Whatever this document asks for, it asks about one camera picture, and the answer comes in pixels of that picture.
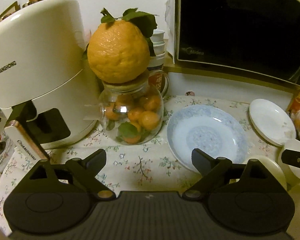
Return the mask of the stacked white cups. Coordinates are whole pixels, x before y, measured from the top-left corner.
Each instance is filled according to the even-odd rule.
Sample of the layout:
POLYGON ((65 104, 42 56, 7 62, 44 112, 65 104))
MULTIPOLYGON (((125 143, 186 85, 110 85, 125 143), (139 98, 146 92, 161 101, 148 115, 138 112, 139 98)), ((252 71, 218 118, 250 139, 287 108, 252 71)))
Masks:
POLYGON ((156 56, 161 55, 165 52, 165 41, 164 41, 164 31, 155 29, 153 35, 150 37, 153 43, 154 54, 156 56))

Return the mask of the black microwave oven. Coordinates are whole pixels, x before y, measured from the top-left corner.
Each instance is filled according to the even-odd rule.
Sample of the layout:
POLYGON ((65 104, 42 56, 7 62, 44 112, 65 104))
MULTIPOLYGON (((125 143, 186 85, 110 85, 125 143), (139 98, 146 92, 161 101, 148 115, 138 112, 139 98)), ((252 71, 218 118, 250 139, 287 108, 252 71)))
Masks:
POLYGON ((300 0, 175 0, 173 56, 300 85, 300 0))

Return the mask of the glass jar of kumquats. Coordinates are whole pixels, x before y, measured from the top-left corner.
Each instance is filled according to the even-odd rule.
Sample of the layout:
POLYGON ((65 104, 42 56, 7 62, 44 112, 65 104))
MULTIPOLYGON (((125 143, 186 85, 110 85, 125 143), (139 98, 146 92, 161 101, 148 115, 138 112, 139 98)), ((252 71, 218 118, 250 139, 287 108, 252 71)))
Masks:
POLYGON ((125 83, 102 83, 97 103, 85 105, 85 120, 99 121, 105 135, 119 144, 152 140, 162 126, 164 102, 159 90, 149 83, 149 71, 125 83))

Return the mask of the red label jar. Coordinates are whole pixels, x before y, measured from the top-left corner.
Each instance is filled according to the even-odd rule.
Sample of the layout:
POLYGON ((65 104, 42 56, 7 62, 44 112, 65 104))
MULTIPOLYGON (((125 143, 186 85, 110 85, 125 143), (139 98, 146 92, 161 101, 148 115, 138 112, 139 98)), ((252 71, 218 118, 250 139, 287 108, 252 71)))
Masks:
POLYGON ((149 66, 149 83, 153 84, 164 98, 169 89, 169 79, 167 73, 163 70, 165 62, 165 53, 150 57, 149 66))

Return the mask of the blue patterned plate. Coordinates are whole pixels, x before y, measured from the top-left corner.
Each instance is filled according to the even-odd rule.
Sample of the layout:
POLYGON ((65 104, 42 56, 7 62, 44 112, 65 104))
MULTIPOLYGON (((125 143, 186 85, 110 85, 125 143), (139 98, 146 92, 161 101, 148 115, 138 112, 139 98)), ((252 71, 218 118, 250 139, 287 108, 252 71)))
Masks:
POLYGON ((187 106, 173 113, 167 123, 167 142, 179 163, 196 173, 191 159, 195 148, 233 163, 242 163, 248 155, 248 139, 240 123, 207 105, 187 106))

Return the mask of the white air fryer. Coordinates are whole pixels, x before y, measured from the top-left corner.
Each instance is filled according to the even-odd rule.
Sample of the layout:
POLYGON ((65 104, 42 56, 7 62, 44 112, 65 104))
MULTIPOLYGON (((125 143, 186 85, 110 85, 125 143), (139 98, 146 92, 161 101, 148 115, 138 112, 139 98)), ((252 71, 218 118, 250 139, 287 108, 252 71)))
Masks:
POLYGON ((76 0, 43 0, 0 22, 0 109, 4 130, 32 161, 73 144, 94 127, 96 75, 83 58, 76 0))

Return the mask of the white rose-pattern plate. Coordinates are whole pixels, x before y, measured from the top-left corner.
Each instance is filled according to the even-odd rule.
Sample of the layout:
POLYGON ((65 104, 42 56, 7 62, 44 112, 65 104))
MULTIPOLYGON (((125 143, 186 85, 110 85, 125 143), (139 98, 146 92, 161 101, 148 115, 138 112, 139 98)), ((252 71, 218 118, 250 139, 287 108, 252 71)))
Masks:
POLYGON ((295 126, 289 115, 269 100, 253 100, 249 106, 249 116, 258 133, 273 145, 283 146, 296 138, 295 126))

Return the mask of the large orange citrus with leaves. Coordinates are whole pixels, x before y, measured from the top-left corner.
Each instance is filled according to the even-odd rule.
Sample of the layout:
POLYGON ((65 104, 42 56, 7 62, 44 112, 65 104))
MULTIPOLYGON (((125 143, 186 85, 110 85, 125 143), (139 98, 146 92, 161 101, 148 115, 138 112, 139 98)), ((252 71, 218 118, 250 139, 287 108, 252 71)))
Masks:
POLYGON ((125 10, 114 17, 107 9, 101 10, 101 24, 86 48, 89 67, 107 83, 121 84, 141 75, 155 56, 151 36, 157 29, 155 15, 125 10))

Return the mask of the large white bowl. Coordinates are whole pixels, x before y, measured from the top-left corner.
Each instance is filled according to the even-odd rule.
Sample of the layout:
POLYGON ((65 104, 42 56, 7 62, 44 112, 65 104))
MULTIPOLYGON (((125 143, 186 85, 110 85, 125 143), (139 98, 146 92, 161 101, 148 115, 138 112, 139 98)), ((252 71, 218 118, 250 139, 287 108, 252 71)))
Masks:
POLYGON ((300 184, 300 141, 297 139, 288 140, 278 158, 287 184, 290 187, 300 184))

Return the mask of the small white bowl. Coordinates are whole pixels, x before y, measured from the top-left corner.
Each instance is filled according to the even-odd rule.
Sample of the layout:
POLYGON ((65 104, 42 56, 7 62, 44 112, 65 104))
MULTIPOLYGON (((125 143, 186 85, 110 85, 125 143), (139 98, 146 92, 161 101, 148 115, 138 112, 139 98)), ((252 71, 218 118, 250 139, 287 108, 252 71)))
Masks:
POLYGON ((287 190, 287 181, 285 178, 285 174, 282 171, 281 167, 274 161, 271 160, 270 158, 264 156, 264 155, 250 155, 245 161, 243 162, 244 164, 247 164, 247 162, 250 159, 257 159, 260 161, 265 168, 277 179, 277 181, 283 186, 285 190, 287 190))

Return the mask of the floral tablecloth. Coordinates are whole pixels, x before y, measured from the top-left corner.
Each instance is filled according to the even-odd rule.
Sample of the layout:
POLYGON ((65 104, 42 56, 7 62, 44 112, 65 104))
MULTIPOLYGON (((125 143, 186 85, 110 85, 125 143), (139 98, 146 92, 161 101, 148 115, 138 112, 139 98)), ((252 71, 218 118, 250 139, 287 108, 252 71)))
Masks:
POLYGON ((122 190, 178 190, 185 191, 199 180, 200 176, 184 167, 173 156, 167 143, 167 123, 172 114, 184 107, 208 105, 231 114, 243 127, 248 138, 249 155, 265 155, 276 160, 280 149, 266 142, 253 129, 248 118, 249 105, 203 96, 170 96, 165 101, 162 129, 151 140, 141 145, 120 145, 109 139, 100 125, 78 143, 48 150, 51 161, 61 164, 69 159, 85 158, 102 148, 107 153, 107 164, 97 179, 115 193, 122 190))

